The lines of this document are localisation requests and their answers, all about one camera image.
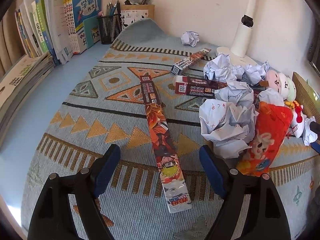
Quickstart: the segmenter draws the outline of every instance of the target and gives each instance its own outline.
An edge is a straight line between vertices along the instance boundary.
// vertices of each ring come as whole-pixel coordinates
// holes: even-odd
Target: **crumpled paper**
[[[235,66],[230,62],[230,56],[219,54],[203,68],[204,77],[210,80],[227,82],[227,80],[243,79],[250,85],[256,85],[266,75],[270,66],[266,62],[260,65]]]
[[[215,90],[215,98],[249,108],[253,104],[253,90],[245,82],[227,80],[227,87]]]
[[[282,96],[273,88],[268,88],[259,93],[259,101],[275,106],[285,106]]]
[[[303,143],[305,146],[309,146],[310,143],[315,142],[318,139],[318,135],[310,130],[310,123],[315,122],[316,119],[314,116],[307,118],[306,115],[304,115],[304,130],[302,133]]]
[[[258,112],[233,102],[207,99],[199,108],[201,135],[214,143],[214,153],[222,158],[237,158],[250,148]]]
[[[185,32],[181,36],[181,42],[183,45],[190,45],[191,47],[196,46],[199,41],[199,34],[196,32]]]

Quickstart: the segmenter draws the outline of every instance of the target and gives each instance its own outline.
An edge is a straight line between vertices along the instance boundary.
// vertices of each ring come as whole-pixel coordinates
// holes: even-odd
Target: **blue gripper pad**
[[[96,198],[106,191],[112,174],[118,165],[121,155],[119,146],[112,144],[101,159],[107,158],[106,155],[109,155],[109,157],[96,178],[95,189],[93,192],[93,195]]]
[[[219,173],[217,167],[214,165],[212,159],[210,158],[209,153],[203,146],[199,150],[199,159],[208,177],[211,187],[213,188],[214,193],[224,198],[227,192],[223,187],[222,175]]]

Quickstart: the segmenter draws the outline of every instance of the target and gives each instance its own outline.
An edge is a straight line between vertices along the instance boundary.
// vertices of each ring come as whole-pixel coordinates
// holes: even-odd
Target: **silver bolt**
[[[49,179],[55,179],[57,177],[57,173],[51,173],[49,175]]]
[[[237,175],[237,174],[238,174],[238,170],[236,170],[236,169],[231,169],[231,170],[230,170],[230,173],[231,173],[232,175]]]
[[[263,174],[262,174],[262,177],[263,177],[265,180],[270,179],[270,176],[269,176],[268,174],[266,174],[266,173],[263,173]]]
[[[81,174],[87,174],[89,172],[89,168],[83,168],[80,172]]]

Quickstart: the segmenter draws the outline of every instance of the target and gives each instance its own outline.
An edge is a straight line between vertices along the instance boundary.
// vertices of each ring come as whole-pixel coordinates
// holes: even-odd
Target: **beige curtain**
[[[14,0],[0,22],[0,78],[24,54],[14,11],[23,0]]]

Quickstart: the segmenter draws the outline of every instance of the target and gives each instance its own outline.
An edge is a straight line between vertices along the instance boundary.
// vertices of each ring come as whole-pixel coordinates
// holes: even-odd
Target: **pen holder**
[[[102,44],[112,44],[122,31],[121,14],[98,17]]]

